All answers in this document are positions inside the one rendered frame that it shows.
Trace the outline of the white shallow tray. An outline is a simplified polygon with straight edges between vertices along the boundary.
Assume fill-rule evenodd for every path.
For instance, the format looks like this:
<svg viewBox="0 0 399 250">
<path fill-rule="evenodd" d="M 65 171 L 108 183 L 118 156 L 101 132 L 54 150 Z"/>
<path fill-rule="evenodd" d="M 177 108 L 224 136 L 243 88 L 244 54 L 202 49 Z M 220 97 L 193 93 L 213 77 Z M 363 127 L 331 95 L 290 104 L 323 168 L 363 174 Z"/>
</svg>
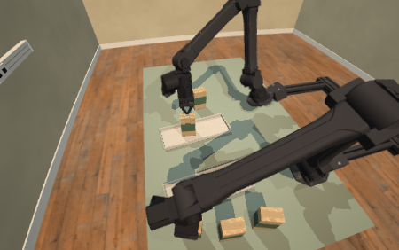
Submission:
<svg viewBox="0 0 399 250">
<path fill-rule="evenodd" d="M 161 128 L 160 135 L 165 151 L 231 133 L 231 128 L 221 113 L 197 119 L 195 124 L 196 136 L 182 137 L 180 123 Z"/>
</svg>

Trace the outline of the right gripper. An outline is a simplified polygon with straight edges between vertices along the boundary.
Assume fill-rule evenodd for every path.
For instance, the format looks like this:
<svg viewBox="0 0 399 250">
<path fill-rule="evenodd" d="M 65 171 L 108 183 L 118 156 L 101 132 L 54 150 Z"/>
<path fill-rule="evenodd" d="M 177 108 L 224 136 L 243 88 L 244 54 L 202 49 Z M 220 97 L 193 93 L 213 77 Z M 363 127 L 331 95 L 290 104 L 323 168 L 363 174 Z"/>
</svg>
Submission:
<svg viewBox="0 0 399 250">
<path fill-rule="evenodd" d="M 179 87 L 183 88 L 181 86 L 179 86 Z M 179 98 L 179 107 L 184 111 L 185 114 L 189 114 L 190 111 L 192 110 L 192 108 L 194 107 L 194 103 L 192 103 L 193 102 L 193 92 L 191 92 L 191 87 L 192 86 L 184 87 L 183 89 L 185 89 L 186 98 Z M 190 107 L 188 112 L 185 111 L 184 107 Z"/>
</svg>

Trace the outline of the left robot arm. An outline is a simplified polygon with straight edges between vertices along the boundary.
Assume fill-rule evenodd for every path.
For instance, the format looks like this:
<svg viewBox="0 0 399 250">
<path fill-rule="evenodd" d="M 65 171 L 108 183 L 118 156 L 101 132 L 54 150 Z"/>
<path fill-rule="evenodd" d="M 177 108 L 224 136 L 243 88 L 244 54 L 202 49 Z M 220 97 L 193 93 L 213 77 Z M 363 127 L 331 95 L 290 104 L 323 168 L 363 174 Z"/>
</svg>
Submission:
<svg viewBox="0 0 399 250">
<path fill-rule="evenodd" d="M 394 79 L 365 82 L 358 77 L 330 92 L 325 104 L 331 110 L 293 133 L 224 168 L 178 182 L 173 196 L 153 195 L 145 209 L 150 229 L 198 223 L 202 213 L 233 193 L 295 164 L 308 184 L 315 182 L 328 176 L 329 163 L 351 145 L 359 142 L 368 151 L 399 135 Z"/>
</svg>

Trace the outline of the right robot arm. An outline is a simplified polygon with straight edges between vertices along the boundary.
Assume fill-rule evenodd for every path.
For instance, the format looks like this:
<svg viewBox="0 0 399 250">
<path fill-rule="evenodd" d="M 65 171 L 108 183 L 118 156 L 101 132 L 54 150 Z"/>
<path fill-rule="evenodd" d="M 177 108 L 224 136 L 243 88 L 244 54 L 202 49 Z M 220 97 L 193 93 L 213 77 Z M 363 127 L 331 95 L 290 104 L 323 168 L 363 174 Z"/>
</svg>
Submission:
<svg viewBox="0 0 399 250">
<path fill-rule="evenodd" d="M 248 9 L 246 6 L 249 6 L 247 7 Z M 175 94 L 177 90 L 178 98 L 186 98 L 186 92 L 183 88 L 192 85 L 192 74 L 189 72 L 191 71 L 191 64 L 222 28 L 242 11 L 244 20 L 245 66 L 242 69 L 240 83 L 244 85 L 244 88 L 249 87 L 250 92 L 252 92 L 252 94 L 249 92 L 249 96 L 251 95 L 250 97 L 257 104 L 270 98 L 270 94 L 262 85 L 263 78 L 261 70 L 258 70 L 257 66 L 258 6 L 261 6 L 261 0 L 228 0 L 214 18 L 172 58 L 172 64 L 176 67 L 176 70 L 161 76 L 163 86 L 161 86 L 162 95 L 168 98 Z M 181 69 L 177 68 L 178 66 Z"/>
</svg>

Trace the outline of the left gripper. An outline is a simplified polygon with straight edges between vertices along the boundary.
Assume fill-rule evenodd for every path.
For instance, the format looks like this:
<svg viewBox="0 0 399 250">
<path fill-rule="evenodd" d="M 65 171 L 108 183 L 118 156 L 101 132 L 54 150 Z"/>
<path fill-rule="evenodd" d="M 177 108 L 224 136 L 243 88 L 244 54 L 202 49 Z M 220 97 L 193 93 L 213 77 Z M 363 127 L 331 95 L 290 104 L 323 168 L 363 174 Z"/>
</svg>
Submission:
<svg viewBox="0 0 399 250">
<path fill-rule="evenodd" d="M 199 224 L 200 224 L 200 222 L 191 224 L 189 226 L 175 225 L 174 236 L 177 237 L 177 238 L 186 238 L 186 239 L 191 239 L 191 240 L 198 240 Z"/>
</svg>

